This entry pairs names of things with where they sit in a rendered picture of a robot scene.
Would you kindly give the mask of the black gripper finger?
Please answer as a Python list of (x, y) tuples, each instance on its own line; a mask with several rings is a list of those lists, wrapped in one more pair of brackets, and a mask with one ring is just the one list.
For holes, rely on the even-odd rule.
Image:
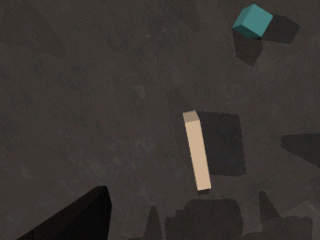
[(107, 240), (111, 208), (108, 189), (100, 185), (16, 240)]

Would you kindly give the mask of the beige domino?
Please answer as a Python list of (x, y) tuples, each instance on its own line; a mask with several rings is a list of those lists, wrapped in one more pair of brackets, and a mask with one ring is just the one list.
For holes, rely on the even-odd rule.
[(195, 173), (197, 191), (199, 189), (212, 188), (207, 159), (205, 159), (199, 117), (197, 117), (196, 111), (183, 112), (183, 120), (185, 133), (187, 133), (189, 153), (191, 153), (193, 173)]

